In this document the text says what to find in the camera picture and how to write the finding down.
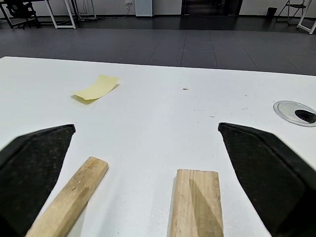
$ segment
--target white table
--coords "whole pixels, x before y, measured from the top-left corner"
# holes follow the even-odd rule
[[[278,100],[315,109],[312,76],[13,57],[0,72],[0,147],[47,127],[77,129],[42,211],[89,156],[109,163],[70,236],[165,237],[179,168],[219,172],[225,237],[270,236],[236,178],[222,121],[273,132],[316,167],[315,128],[273,111]],[[89,105],[71,98],[99,74],[119,86]]]

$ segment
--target white wall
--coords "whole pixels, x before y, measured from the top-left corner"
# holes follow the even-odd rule
[[[83,12],[83,1],[86,2],[88,13],[91,13],[91,0],[77,0],[79,11]],[[50,0],[50,5],[54,15],[68,15],[63,0]],[[38,16],[49,15],[44,1],[34,2],[33,6]],[[125,0],[93,0],[93,6],[96,14],[99,15],[125,15],[127,13]],[[131,5],[129,14],[135,15],[135,4]]]
[[[77,0],[80,12],[83,12],[83,1]],[[91,13],[90,0],[85,0],[88,13]],[[301,0],[292,0],[293,3],[301,3]],[[51,6],[55,15],[67,15],[63,0],[51,0]],[[93,0],[94,9],[100,15],[124,15],[127,13],[125,0]],[[277,7],[277,14],[282,9],[286,0],[243,0],[241,15],[266,15],[268,7]],[[182,0],[153,0],[155,15],[181,14]],[[45,2],[34,2],[35,11],[39,16],[48,15]],[[135,15],[135,4],[130,8],[130,15]],[[316,17],[316,0],[307,13],[308,17]]]
[[[287,0],[243,0],[240,9],[240,15],[266,15],[268,7],[276,7],[279,14]],[[301,4],[302,0],[291,0],[291,4]],[[316,17],[316,0],[312,2],[307,17]]]

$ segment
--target yellow sticky note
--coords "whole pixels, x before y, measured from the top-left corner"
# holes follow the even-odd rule
[[[100,75],[94,84],[86,89],[72,91],[76,96],[80,96],[85,100],[98,99],[109,93],[117,84],[119,78]]]

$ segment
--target black cable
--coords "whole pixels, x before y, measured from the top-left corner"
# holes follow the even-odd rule
[[[128,4],[128,11],[127,11],[127,14],[125,16],[116,16],[116,17],[103,16],[103,17],[97,17],[97,19],[89,19],[89,17],[82,17],[80,19],[80,21],[88,22],[88,21],[98,21],[98,20],[105,20],[105,19],[122,19],[122,18],[125,18],[126,16],[128,16],[131,5],[132,4],[130,4],[130,3]]]

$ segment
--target wooden stick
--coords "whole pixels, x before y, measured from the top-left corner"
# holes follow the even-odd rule
[[[179,169],[171,237],[223,237],[218,173]]]
[[[66,236],[108,168],[109,166],[105,161],[89,157],[47,210],[34,221],[26,236]]]

